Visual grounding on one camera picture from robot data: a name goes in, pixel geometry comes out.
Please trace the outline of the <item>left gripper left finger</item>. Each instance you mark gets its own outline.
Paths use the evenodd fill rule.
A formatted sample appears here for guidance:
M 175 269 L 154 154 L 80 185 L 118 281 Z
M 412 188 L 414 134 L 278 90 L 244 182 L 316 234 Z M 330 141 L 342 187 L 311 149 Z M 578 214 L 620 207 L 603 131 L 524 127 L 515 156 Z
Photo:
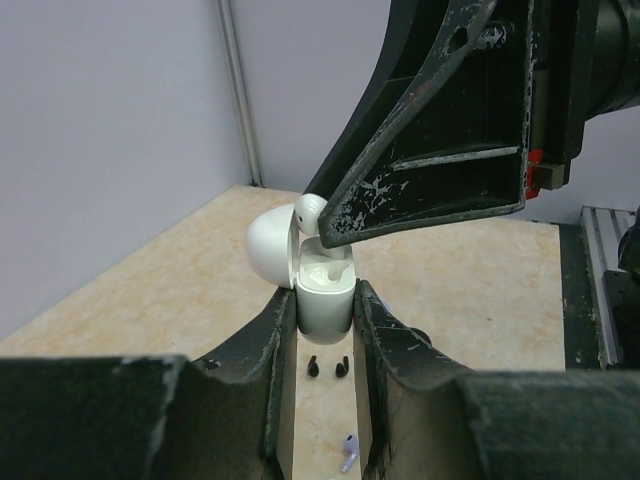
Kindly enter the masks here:
M 198 359 L 1 362 L 5 479 L 288 479 L 296 298 L 276 291 Z

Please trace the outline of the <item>white earbud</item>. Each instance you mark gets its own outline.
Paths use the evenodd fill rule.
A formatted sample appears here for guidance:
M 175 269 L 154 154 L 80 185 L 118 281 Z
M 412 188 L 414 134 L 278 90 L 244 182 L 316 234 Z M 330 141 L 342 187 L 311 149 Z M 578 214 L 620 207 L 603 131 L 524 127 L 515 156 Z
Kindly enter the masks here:
M 319 234 L 319 217 L 327 201 L 316 194 L 301 195 L 294 203 L 294 217 L 299 230 L 316 241 L 319 251 L 334 260 L 345 260 L 347 253 L 344 247 L 326 248 Z

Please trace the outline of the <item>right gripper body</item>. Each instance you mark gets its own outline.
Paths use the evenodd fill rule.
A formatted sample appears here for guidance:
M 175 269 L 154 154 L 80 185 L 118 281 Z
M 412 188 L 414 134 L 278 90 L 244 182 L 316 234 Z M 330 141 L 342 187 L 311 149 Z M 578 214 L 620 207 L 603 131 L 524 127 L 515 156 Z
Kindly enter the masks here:
M 536 1 L 527 196 L 569 181 L 588 120 L 639 105 L 639 3 Z

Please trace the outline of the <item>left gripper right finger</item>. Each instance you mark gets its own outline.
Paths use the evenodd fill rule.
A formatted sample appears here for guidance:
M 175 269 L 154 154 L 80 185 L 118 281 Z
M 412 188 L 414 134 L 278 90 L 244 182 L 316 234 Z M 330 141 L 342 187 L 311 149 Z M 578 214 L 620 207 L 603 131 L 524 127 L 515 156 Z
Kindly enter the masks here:
M 366 479 L 635 479 L 639 376 L 477 371 L 356 286 L 354 378 Z

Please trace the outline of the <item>white earbud case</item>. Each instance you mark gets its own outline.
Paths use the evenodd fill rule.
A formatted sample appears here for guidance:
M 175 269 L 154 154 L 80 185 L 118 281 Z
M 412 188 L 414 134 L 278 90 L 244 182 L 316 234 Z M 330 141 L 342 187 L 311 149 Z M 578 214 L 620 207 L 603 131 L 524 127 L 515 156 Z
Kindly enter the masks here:
M 345 260 L 323 255 L 316 241 L 299 230 L 294 203 L 254 219 L 246 237 L 247 258 L 263 280 L 295 292 L 296 323 L 307 341 L 336 344 L 352 323 L 357 280 L 353 250 L 341 246 Z

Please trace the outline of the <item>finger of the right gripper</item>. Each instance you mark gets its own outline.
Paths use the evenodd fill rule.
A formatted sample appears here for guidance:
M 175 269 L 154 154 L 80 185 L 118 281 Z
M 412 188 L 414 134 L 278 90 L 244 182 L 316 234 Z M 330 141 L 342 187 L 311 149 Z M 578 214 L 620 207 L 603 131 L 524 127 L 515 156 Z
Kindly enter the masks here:
M 328 248 L 525 203 L 531 1 L 447 1 L 422 66 L 327 201 Z
M 380 55 L 340 137 L 305 191 L 329 199 L 422 66 L 449 3 L 393 1 Z

